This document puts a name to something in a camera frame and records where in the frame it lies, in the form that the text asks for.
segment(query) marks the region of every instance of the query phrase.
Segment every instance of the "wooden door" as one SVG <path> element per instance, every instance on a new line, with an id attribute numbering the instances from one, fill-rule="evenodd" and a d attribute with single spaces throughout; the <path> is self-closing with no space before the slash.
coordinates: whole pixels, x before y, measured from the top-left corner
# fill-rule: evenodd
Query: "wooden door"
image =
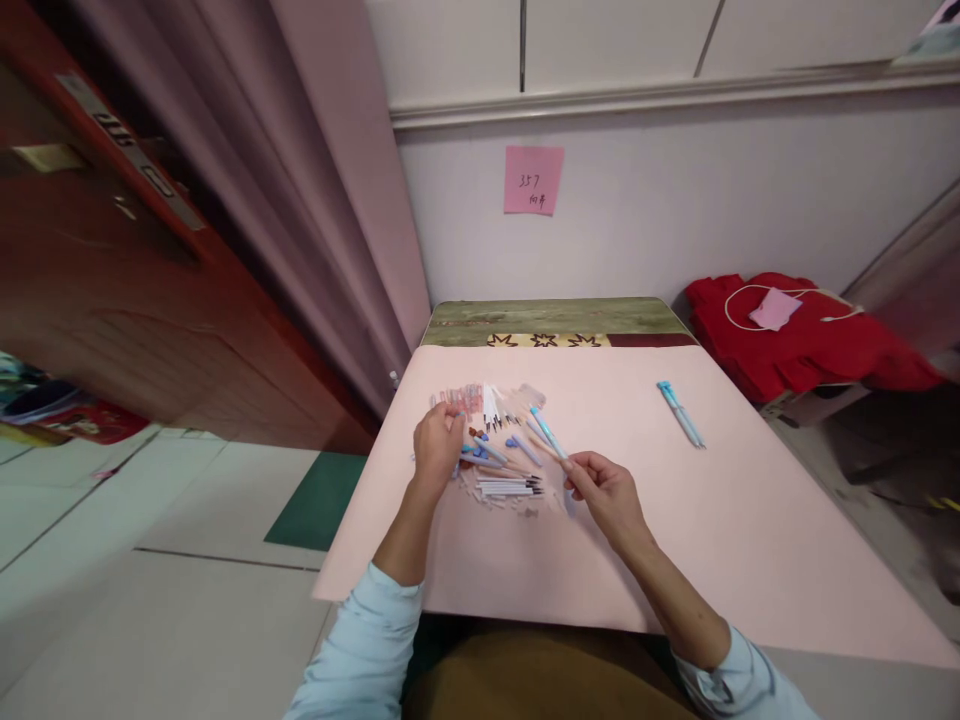
<path id="1" fill-rule="evenodd" d="M 159 422 L 367 452 L 373 418 L 19 2 L 0 49 L 0 349 Z M 56 146 L 80 167 L 41 172 Z"/>

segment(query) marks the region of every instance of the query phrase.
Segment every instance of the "pink tag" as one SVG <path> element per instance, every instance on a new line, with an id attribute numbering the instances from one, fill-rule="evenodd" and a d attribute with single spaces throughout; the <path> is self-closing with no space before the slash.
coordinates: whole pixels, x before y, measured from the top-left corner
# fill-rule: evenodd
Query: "pink tag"
<path id="1" fill-rule="evenodd" d="M 508 145 L 503 211 L 553 215 L 562 168 L 563 148 Z"/>
<path id="2" fill-rule="evenodd" d="M 800 300 L 776 288 L 770 288 L 760 302 L 760 307 L 750 313 L 749 317 L 762 328 L 779 330 L 801 305 L 803 303 Z"/>

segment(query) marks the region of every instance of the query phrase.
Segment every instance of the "white cabinet door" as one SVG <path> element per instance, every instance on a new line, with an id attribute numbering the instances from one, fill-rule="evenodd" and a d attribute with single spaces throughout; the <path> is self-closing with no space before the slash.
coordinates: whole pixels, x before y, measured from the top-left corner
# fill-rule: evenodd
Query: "white cabinet door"
<path id="1" fill-rule="evenodd" d="M 901 55 L 942 0 L 726 0 L 703 77 L 886 60 Z"/>
<path id="2" fill-rule="evenodd" d="M 527 92 L 693 77 L 719 0 L 528 0 Z"/>
<path id="3" fill-rule="evenodd" d="M 366 5 L 391 110 L 519 96 L 519 0 Z"/>

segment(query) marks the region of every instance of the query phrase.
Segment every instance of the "white cable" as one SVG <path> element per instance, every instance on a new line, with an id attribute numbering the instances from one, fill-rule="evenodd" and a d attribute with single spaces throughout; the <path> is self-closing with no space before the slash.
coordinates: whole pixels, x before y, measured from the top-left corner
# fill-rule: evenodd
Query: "white cable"
<path id="1" fill-rule="evenodd" d="M 723 314 L 727 316 L 727 320 L 730 321 L 731 325 L 733 325 L 734 327 L 738 327 L 741 330 L 747 330 L 748 332 L 763 332 L 764 330 L 772 331 L 773 328 L 744 327 L 740 323 L 736 322 L 732 317 L 730 317 L 730 301 L 733 300 L 734 296 L 738 292 L 741 292 L 742 290 L 746 290 L 747 288 L 752 288 L 752 287 L 758 287 L 763 290 L 780 290 L 780 288 L 774 288 L 768 285 L 744 285 L 742 288 L 739 288 L 738 290 L 734 290 L 733 293 L 730 294 L 730 297 L 727 298 L 727 301 L 723 304 Z M 850 307 L 853 308 L 853 312 L 847 313 L 846 315 L 843 315 L 841 317 L 836 317 L 836 318 L 834 317 L 820 318 L 820 322 L 833 322 L 834 320 L 846 320 L 848 317 L 853 317 L 854 315 L 859 315 L 860 313 L 864 312 L 864 309 L 861 305 L 854 305 L 853 303 L 849 303 L 846 300 L 844 300 L 842 297 L 837 297 L 829 290 L 823 290 L 822 288 L 804 288 L 803 290 L 780 290 L 780 292 L 786 295 L 791 295 L 793 293 L 796 293 L 797 297 L 800 297 L 804 293 L 808 293 L 808 292 L 818 292 L 821 295 L 826 295 L 829 298 L 833 298 L 834 300 L 842 302 L 843 304 L 849 305 Z"/>

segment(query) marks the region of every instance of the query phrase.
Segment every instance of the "red garment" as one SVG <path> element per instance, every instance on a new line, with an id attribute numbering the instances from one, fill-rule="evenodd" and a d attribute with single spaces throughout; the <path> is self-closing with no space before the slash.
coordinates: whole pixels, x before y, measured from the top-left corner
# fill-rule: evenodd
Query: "red garment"
<path id="1" fill-rule="evenodd" d="M 803 305 L 779 331 L 738 328 L 724 314 L 724 303 L 745 285 L 778 290 L 817 286 L 804 278 L 761 273 L 749 283 L 739 275 L 724 275 L 697 280 L 687 287 L 694 334 L 753 402 L 770 402 L 786 390 L 802 393 L 824 383 L 862 381 L 886 390 L 922 391 L 942 381 L 923 356 L 869 315 L 821 322 L 821 318 L 841 317 L 852 310 L 822 293 L 801 295 Z M 730 301 L 730 317 L 744 327 L 757 327 L 748 314 L 766 293 L 762 288 L 737 293 Z"/>

